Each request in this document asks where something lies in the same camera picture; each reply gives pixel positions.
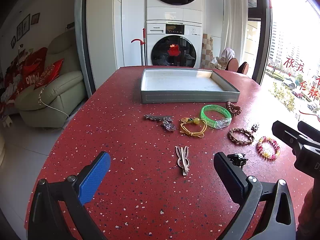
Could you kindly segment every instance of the window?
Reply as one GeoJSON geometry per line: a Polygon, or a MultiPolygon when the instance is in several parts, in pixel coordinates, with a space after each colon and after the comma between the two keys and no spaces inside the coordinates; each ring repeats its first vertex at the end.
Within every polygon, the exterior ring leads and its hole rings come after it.
{"type": "Polygon", "coordinates": [[[243,61],[249,64],[247,76],[252,78],[254,66],[256,65],[257,52],[259,47],[261,22],[248,21],[247,37],[243,61]]]}
{"type": "Polygon", "coordinates": [[[307,0],[272,0],[272,26],[261,86],[295,118],[293,128],[302,120],[320,130],[317,117],[308,115],[320,115],[320,16],[307,0]],[[292,12],[299,20],[290,20],[292,12]]]}

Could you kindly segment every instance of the washing machine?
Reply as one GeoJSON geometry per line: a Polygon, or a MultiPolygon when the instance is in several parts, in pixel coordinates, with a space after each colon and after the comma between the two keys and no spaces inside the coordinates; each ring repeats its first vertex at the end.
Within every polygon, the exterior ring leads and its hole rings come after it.
{"type": "Polygon", "coordinates": [[[148,65],[200,68],[203,30],[200,24],[147,24],[148,65]]]}
{"type": "Polygon", "coordinates": [[[203,0],[147,0],[148,20],[203,22],[203,0]]]}

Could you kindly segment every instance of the gray tray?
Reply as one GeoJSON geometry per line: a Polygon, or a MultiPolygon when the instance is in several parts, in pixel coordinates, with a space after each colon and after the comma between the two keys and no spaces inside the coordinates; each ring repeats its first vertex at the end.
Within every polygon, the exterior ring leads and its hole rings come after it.
{"type": "Polygon", "coordinates": [[[237,102],[240,91],[212,70],[146,68],[141,80],[143,104],[237,102]]]}

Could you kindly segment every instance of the blue gripper pad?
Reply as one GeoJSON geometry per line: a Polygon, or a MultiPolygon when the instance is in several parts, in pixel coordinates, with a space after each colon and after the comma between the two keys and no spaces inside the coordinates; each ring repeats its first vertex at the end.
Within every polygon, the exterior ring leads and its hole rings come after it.
{"type": "Polygon", "coordinates": [[[241,205],[248,191],[247,176],[223,152],[214,155],[213,166],[226,187],[232,201],[241,205]]]}
{"type": "Polygon", "coordinates": [[[93,168],[79,185],[78,198],[82,205],[92,200],[102,179],[110,168],[111,158],[108,153],[104,153],[96,162],[93,168]]]}

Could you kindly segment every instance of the table surface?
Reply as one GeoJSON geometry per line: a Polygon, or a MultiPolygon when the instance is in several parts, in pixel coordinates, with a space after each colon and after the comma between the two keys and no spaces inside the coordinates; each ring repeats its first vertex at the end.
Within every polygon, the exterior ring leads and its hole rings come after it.
{"type": "MultiPolygon", "coordinates": [[[[263,159],[255,149],[259,138],[272,137],[274,121],[294,123],[287,109],[247,76],[215,70],[241,92],[236,103],[242,107],[241,115],[229,127],[207,129],[204,138],[190,138],[178,129],[169,133],[143,115],[173,115],[179,127],[182,117],[199,116],[205,104],[141,104],[143,69],[120,68],[89,98],[57,140],[38,179],[62,181],[106,151],[111,156],[110,170],[85,207],[108,239],[216,239],[239,205],[233,203],[218,177],[213,155],[245,153],[249,161],[243,170],[248,176],[266,182],[287,181],[297,223],[313,179],[294,168],[295,156],[283,142],[278,140],[281,155],[275,161],[263,159]],[[229,129],[250,130],[255,123],[260,127],[253,144],[236,146],[227,138],[229,129]],[[175,146],[185,145],[191,162],[186,177],[177,166],[175,153],[175,146]]],[[[220,118],[219,113],[212,116],[220,118]]],[[[253,233],[262,208],[260,204],[245,237],[253,233]]],[[[67,214],[70,230],[79,238],[67,214]]]]}

